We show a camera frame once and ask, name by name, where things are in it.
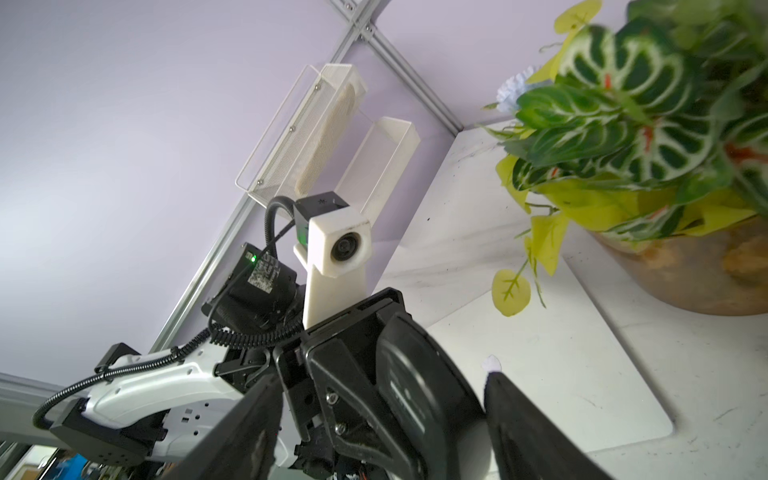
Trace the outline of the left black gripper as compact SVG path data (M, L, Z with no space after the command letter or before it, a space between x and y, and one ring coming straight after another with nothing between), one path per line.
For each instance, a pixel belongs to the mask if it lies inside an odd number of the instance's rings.
M300 442L292 466L313 479L483 479L491 440L469 382L381 290L275 351Z

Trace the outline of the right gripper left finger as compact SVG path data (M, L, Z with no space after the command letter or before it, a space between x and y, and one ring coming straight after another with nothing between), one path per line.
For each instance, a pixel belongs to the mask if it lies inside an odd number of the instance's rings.
M283 409L275 374L257 381L165 479L266 479L275 463Z

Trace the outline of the white laptop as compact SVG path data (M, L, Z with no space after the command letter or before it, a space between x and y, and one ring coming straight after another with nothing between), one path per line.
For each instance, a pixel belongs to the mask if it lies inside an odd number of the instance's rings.
M428 331L476 394L490 372L504 373L584 452L671 435L669 416L567 263L540 282L544 298L515 316L484 294Z

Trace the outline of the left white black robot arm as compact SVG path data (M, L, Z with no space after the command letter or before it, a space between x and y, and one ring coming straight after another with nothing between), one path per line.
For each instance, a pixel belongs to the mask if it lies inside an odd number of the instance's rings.
M366 290L366 216L328 192L267 206L208 322L180 347L118 343L32 422L87 460L171 465L173 479L481 479L483 408L407 312Z

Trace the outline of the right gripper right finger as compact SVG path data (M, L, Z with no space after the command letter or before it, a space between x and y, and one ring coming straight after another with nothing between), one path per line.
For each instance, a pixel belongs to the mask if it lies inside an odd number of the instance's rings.
M611 478L503 373L488 375L484 408L500 478Z

